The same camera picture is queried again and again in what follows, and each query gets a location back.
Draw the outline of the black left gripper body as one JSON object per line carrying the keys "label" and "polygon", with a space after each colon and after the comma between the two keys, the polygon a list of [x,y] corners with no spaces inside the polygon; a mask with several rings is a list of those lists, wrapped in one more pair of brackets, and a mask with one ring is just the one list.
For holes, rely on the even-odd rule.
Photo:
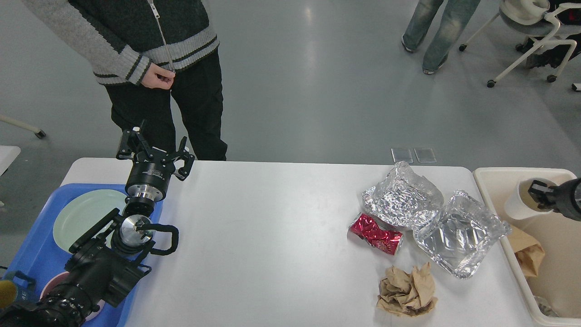
{"label": "black left gripper body", "polygon": [[176,171],[172,162],[164,161],[166,156],[166,152],[135,154],[125,192],[130,197],[146,198],[153,202],[165,199],[170,178]]}

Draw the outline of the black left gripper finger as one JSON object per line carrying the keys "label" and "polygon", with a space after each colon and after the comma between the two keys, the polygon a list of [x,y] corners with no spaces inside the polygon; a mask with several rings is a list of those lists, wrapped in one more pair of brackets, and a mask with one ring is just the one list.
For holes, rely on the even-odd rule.
{"label": "black left gripper finger", "polygon": [[143,136],[146,120],[132,129],[123,130],[122,137],[116,152],[116,159],[131,160],[133,162],[153,162],[156,154]]}
{"label": "black left gripper finger", "polygon": [[178,149],[172,153],[166,154],[166,168],[170,170],[173,176],[183,181],[190,176],[195,156],[189,152],[186,146],[187,137],[183,136]]}

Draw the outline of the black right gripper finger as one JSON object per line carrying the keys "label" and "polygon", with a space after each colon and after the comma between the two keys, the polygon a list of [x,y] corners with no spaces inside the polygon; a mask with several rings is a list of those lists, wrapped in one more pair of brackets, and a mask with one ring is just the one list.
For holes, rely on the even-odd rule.
{"label": "black right gripper finger", "polygon": [[556,209],[556,200],[554,191],[556,185],[542,182],[541,180],[532,180],[528,189],[528,194],[536,203],[536,209],[539,211],[551,211]]}

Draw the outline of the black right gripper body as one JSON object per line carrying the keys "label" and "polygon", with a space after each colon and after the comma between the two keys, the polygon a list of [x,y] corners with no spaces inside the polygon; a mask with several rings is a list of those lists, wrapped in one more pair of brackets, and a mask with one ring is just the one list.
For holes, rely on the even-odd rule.
{"label": "black right gripper body", "polygon": [[581,178],[552,187],[552,211],[573,221],[581,221]]}

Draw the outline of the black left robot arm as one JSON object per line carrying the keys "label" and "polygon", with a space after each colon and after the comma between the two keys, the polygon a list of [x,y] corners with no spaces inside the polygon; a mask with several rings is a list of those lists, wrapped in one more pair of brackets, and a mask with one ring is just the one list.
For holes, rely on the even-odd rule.
{"label": "black left robot arm", "polygon": [[68,272],[37,302],[17,300],[1,313],[3,327],[80,327],[104,301],[118,306],[140,279],[151,271],[147,255],[176,251],[176,226],[153,223],[156,203],[165,199],[171,176],[189,176],[195,156],[183,137],[180,147],[167,153],[151,147],[140,127],[123,132],[116,157],[133,165],[125,184],[125,207],[114,208],[71,244]]}

